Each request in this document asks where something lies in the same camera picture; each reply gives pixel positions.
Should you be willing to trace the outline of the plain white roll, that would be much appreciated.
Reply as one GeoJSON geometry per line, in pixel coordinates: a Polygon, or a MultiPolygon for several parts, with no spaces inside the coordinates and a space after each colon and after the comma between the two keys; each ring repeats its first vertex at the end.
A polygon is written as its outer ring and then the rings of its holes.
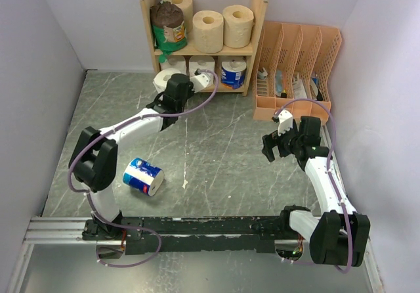
{"type": "Polygon", "coordinates": [[[247,68],[245,59],[242,56],[222,56],[221,67],[229,72],[241,72],[247,68]]]}
{"type": "Polygon", "coordinates": [[[188,71],[189,76],[195,76],[197,70],[211,70],[215,71],[215,59],[207,55],[194,55],[189,58],[188,71]]]}

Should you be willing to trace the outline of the beige paper roll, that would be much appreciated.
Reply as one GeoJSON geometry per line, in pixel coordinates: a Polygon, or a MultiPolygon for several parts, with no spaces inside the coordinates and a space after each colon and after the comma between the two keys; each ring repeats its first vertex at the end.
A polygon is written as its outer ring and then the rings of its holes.
{"type": "Polygon", "coordinates": [[[193,28],[193,0],[162,0],[162,1],[168,1],[172,4],[176,5],[178,8],[180,8],[183,12],[184,16],[184,26],[187,33],[190,33],[193,28]]]}
{"type": "Polygon", "coordinates": [[[251,40],[254,14],[243,5],[231,5],[224,8],[224,44],[239,49],[247,46],[251,40]]]}
{"type": "Polygon", "coordinates": [[[216,11],[199,11],[193,16],[194,46],[201,53],[214,54],[223,48],[224,18],[216,11]]]}

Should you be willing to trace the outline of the pink dotted roll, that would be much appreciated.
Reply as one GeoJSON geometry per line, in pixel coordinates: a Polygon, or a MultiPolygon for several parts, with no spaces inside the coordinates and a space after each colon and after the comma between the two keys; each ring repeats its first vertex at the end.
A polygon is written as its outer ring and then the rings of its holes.
{"type": "Polygon", "coordinates": [[[156,74],[152,83],[158,93],[164,92],[167,82],[173,74],[181,74],[181,71],[176,68],[166,68],[156,74]]]}
{"type": "Polygon", "coordinates": [[[179,70],[182,74],[187,74],[187,64],[186,59],[184,56],[180,55],[169,55],[165,57],[165,60],[163,62],[160,62],[160,68],[161,70],[167,69],[167,68],[175,68],[179,70]]]}

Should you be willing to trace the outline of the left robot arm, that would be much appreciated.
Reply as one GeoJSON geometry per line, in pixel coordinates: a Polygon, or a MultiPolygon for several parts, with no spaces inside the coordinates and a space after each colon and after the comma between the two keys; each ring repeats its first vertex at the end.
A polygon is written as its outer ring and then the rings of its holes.
{"type": "Polygon", "coordinates": [[[138,114],[111,127],[86,127],[81,132],[68,164],[68,185],[74,192],[91,196],[95,207],[93,221],[106,239],[116,239],[123,230],[123,216],[112,188],[118,153],[124,144],[173,125],[194,94],[194,85],[187,75],[173,74],[165,90],[138,114]]]}

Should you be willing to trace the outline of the blue roll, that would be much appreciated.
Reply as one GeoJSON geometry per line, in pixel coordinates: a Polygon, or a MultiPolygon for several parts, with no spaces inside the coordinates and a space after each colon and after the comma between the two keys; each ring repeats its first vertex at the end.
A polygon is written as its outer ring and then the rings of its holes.
{"type": "Polygon", "coordinates": [[[229,72],[221,67],[221,82],[232,90],[239,89],[245,80],[246,70],[241,72],[229,72]]]}
{"type": "Polygon", "coordinates": [[[142,158],[131,160],[123,173],[123,182],[126,185],[148,196],[155,195],[164,179],[165,174],[161,168],[142,158]]]}

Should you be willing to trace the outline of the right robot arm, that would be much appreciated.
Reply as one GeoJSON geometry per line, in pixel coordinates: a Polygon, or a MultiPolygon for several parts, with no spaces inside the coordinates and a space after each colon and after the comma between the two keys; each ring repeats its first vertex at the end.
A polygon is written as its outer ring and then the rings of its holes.
{"type": "Polygon", "coordinates": [[[269,162],[275,160],[275,148],[282,158],[294,156],[312,183],[322,212],[317,218],[305,207],[288,206],[282,211],[279,233],[288,239],[298,234],[306,240],[315,264],[335,265],[344,270],[361,266],[370,220],[357,212],[339,182],[331,149],[321,144],[320,119],[302,116],[296,122],[284,110],[273,120],[278,128],[262,137],[262,153],[269,162]]]}

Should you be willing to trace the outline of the green brown paper roll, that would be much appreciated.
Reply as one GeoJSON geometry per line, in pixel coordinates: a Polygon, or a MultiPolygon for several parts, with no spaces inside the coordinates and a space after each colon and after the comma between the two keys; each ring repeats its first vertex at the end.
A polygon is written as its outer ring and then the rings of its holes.
{"type": "Polygon", "coordinates": [[[161,51],[158,62],[187,46],[183,12],[168,1],[160,1],[150,9],[155,48],[161,51]]]}

